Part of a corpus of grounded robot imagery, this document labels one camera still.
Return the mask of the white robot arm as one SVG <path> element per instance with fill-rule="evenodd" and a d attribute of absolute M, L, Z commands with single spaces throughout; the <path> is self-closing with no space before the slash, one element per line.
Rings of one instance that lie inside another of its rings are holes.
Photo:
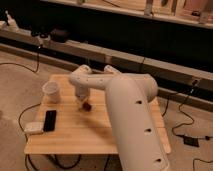
<path fill-rule="evenodd" d="M 75 96 L 83 102 L 90 89 L 105 92 L 105 104 L 123 171 L 171 171 L 149 107 L 158 86 L 149 74 L 122 73 L 106 65 L 94 74 L 81 65 L 69 75 Z"/>

